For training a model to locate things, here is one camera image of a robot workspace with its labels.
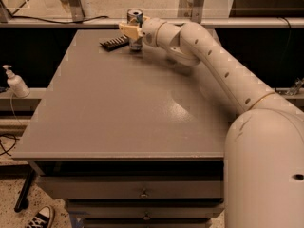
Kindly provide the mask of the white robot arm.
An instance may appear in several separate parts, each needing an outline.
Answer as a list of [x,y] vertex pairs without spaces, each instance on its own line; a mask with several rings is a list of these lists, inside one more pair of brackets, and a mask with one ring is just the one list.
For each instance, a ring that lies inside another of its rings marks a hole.
[[304,228],[304,112],[198,23],[146,17],[119,29],[186,66],[204,63],[236,107],[224,146],[225,227]]

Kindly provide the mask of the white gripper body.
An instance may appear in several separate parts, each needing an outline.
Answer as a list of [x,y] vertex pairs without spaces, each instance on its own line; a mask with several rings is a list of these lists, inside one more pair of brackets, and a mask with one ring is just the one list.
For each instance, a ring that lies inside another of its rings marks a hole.
[[151,47],[157,45],[157,34],[165,21],[160,18],[150,18],[142,24],[142,40]]

